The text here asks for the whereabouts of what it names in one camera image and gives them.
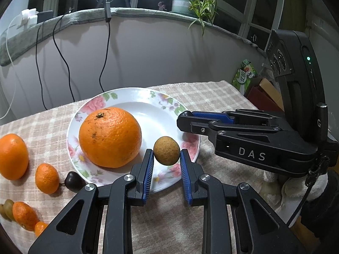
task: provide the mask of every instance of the small orange fruit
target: small orange fruit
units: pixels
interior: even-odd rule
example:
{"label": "small orange fruit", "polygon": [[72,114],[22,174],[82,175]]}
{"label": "small orange fruit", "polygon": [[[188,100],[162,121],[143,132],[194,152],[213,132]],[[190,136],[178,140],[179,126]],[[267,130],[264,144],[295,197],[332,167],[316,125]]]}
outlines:
{"label": "small orange fruit", "polygon": [[38,216],[32,207],[23,202],[13,204],[13,216],[15,221],[24,229],[34,231]]}
{"label": "small orange fruit", "polygon": [[10,180],[20,179],[28,167],[28,150],[16,134],[0,138],[0,174]]}
{"label": "small orange fruit", "polygon": [[35,172],[35,184],[41,192],[53,194],[59,187],[59,174],[52,165],[42,163]]}
{"label": "small orange fruit", "polygon": [[141,129],[127,111],[109,107],[89,114],[79,130],[82,151],[98,166],[118,168],[139,153]]}
{"label": "small orange fruit", "polygon": [[40,234],[46,229],[48,224],[44,223],[43,221],[37,222],[37,224],[34,227],[34,233],[37,237],[40,236]]}

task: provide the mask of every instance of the white plate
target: white plate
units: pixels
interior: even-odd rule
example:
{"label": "white plate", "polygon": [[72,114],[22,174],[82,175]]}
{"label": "white plate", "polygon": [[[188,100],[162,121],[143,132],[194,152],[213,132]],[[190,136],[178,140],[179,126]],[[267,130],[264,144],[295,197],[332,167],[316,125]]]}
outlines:
{"label": "white plate", "polygon": [[[99,167],[85,157],[79,145],[79,129],[84,119],[100,108],[119,107],[130,112],[141,127],[142,144],[135,159],[120,168]],[[116,89],[93,97],[74,115],[67,131],[68,155],[76,171],[90,183],[107,185],[128,174],[134,163],[141,162],[146,149],[153,149],[155,141],[170,136],[181,149],[188,149],[193,162],[200,149],[200,137],[183,133],[177,127],[177,117],[187,110],[179,101],[161,92],[144,88]],[[164,166],[154,160],[150,192],[168,188],[181,179],[180,163]]]}

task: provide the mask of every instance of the green pot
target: green pot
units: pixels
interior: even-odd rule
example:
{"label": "green pot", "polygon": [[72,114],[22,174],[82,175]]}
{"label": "green pot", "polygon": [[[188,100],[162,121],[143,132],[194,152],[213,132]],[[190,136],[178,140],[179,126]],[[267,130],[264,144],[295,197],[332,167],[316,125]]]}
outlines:
{"label": "green pot", "polygon": [[190,1],[194,0],[173,0],[172,12],[179,13],[185,16],[197,17],[194,10],[189,10]]}

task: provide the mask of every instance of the black sleeve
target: black sleeve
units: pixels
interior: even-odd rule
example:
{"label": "black sleeve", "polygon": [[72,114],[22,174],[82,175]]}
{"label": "black sleeve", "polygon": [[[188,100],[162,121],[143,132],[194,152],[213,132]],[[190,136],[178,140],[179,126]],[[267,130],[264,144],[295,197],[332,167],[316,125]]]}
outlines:
{"label": "black sleeve", "polygon": [[301,223],[321,241],[314,254],[339,249],[339,175],[335,171],[328,171],[328,184],[321,196],[304,204]]}

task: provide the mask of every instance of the checkered cloth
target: checkered cloth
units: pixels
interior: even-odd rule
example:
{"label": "checkered cloth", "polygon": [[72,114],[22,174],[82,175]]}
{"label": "checkered cloth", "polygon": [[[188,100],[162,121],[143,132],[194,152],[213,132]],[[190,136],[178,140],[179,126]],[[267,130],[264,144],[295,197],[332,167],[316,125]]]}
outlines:
{"label": "checkered cloth", "polygon": [[[255,109],[225,81],[180,83],[152,89],[174,97],[191,111]],[[43,162],[52,164],[58,170],[61,181],[69,171],[74,170],[67,155],[66,132],[75,112],[85,102],[75,102],[0,126],[0,137],[15,133],[23,138],[30,158],[28,170],[20,180],[8,181],[0,176],[0,203],[8,198],[15,202],[23,201],[35,209],[40,220],[50,223],[74,197],[75,194],[65,187],[53,195],[40,192],[34,183],[34,174],[37,166]],[[197,163],[202,165],[205,173],[226,184],[238,185],[244,181],[258,192],[264,183],[264,171],[216,156],[206,136],[201,136]],[[34,233],[3,218],[0,218],[0,222],[14,244],[26,254],[35,240]],[[150,195],[146,206],[132,207],[133,250],[136,254],[201,253],[202,227],[203,208],[187,205],[181,182]]]}

